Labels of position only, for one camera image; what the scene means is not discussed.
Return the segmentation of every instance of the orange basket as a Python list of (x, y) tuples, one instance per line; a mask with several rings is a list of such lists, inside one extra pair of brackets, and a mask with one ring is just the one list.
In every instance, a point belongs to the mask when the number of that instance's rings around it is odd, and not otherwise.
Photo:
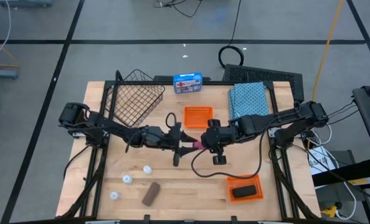
[[(239, 187), (246, 187), (254, 185), (256, 189), (255, 195), (250, 195), (241, 198), (235, 198), (232, 190), (237, 189)], [(227, 177), (227, 188), (229, 192), (230, 201), (237, 203), (237, 202), (251, 202), (264, 199), (264, 194), (262, 193), (262, 188), (260, 184), (260, 177), (257, 174), (255, 177), (251, 179), (236, 179), (233, 177)]]
[(212, 119), (211, 106), (185, 106), (184, 108), (184, 124), (187, 128), (208, 128), (209, 119)]

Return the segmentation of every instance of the blue cloth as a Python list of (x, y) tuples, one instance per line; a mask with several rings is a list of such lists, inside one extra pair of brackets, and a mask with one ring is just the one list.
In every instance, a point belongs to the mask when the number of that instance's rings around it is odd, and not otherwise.
[(235, 84), (235, 87), (229, 90), (229, 114), (230, 119), (248, 114), (269, 114), (264, 84)]

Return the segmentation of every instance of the white cap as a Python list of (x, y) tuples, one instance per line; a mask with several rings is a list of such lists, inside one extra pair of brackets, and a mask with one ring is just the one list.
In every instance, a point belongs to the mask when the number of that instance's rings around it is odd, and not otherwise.
[(110, 199), (116, 200), (118, 198), (120, 198), (120, 194), (119, 193), (117, 193), (117, 192), (110, 192)]
[(150, 166), (144, 166), (143, 167), (143, 172), (145, 174), (151, 174), (152, 173), (152, 168)]
[(130, 184), (130, 183), (132, 183), (132, 182), (133, 182), (133, 178), (132, 178), (132, 176), (130, 176), (130, 175), (125, 175), (125, 176), (123, 177), (123, 182), (124, 182), (124, 183), (126, 183), (126, 184)]

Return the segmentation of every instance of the wooden table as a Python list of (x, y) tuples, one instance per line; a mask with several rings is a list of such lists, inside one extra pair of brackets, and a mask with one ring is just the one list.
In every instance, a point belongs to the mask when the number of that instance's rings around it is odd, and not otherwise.
[[(89, 82), (84, 103), (91, 110), (99, 111), (104, 82)], [(229, 119), (228, 91), (233, 86), (203, 86), (197, 93), (177, 95), (172, 86), (165, 86), (162, 102), (151, 112), (140, 126), (160, 126), (168, 131), (164, 120), (169, 112), (183, 120), (184, 106), (212, 106), (214, 118), (222, 125)], [(288, 82), (274, 82), (275, 96), (279, 111), (293, 107), (293, 97)], [(205, 129), (183, 128), (185, 132), (200, 139)], [(84, 139), (75, 139), (71, 156), (84, 147)], [(122, 139), (112, 136), (108, 148), (107, 165), (98, 210), (98, 219), (142, 220), (151, 215), (152, 220), (230, 220), (235, 215), (238, 220), (281, 220), (272, 163), (268, 158), (268, 141), (263, 141), (263, 161), (259, 172), (264, 199), (258, 202), (231, 203), (226, 187), (226, 177), (218, 175), (208, 179), (199, 178), (191, 170), (191, 159), (196, 152), (181, 158), (179, 167), (173, 167), (173, 153), (157, 149), (133, 149), (125, 153), (126, 144)], [(68, 168), (60, 196), (57, 215), (66, 212), (84, 188), (83, 177), (87, 176), (91, 150), (76, 159)], [(293, 184), (300, 197), (313, 213), (320, 216), (320, 209), (311, 178), (306, 153), (296, 147), (289, 149), (288, 159)], [(255, 140), (233, 144), (225, 148), (227, 164), (214, 166), (212, 154), (205, 152), (195, 162), (195, 168), (202, 174), (216, 171), (242, 175), (253, 174), (259, 164), (259, 137)], [(153, 173), (143, 173), (143, 166), (149, 165)], [(124, 184), (122, 177), (132, 175), (133, 183)], [(147, 207), (141, 203), (150, 183), (157, 182), (161, 191)], [(290, 202), (285, 188), (285, 201), (288, 216), (291, 216)], [(110, 193), (119, 192), (121, 199), (111, 200)], [(91, 214), (94, 192), (88, 200), (87, 214)]]

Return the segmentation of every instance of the concrete floor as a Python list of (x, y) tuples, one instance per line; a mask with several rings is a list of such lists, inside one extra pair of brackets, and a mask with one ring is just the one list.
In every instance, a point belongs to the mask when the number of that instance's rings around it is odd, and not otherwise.
[[(155, 9), (153, 0), (86, 0), (78, 21), (77, 40), (229, 39), (237, 1), (204, 0), (193, 19), (174, 9)], [(243, 1), (235, 39), (325, 40), (339, 1)], [(370, 1), (353, 1), (370, 35)], [(13, 9), (11, 39), (64, 40), (78, 0), (55, 0), (51, 8)], [(190, 13), (196, 0), (178, 6)], [(7, 30), (7, 12), (0, 8), (0, 39)], [(334, 39), (363, 40), (346, 2)], [(83, 100), (89, 81), (114, 79), (115, 70), (128, 74), (135, 68), (154, 75), (202, 72), (221, 80), (217, 53), (222, 44), (72, 44), (60, 73), (39, 140), (22, 186), (12, 222), (53, 218), (62, 187), (63, 169), (72, 138), (57, 127), (63, 106)], [(324, 45), (239, 44), (244, 65), (303, 74), (305, 98), (311, 99)], [(0, 220), (26, 153), (35, 123), (63, 44), (7, 44), (21, 63), (17, 80), (0, 79)], [(238, 56), (224, 52), (227, 63)], [(4, 54), (0, 63), (9, 62)], [(350, 102), (351, 90), (370, 85), (367, 45), (332, 45), (323, 67), (317, 101), (326, 111)], [(351, 149), (358, 161), (370, 159), (370, 139), (360, 115), (333, 125), (329, 150)], [(355, 220), (367, 222), (358, 205)]]

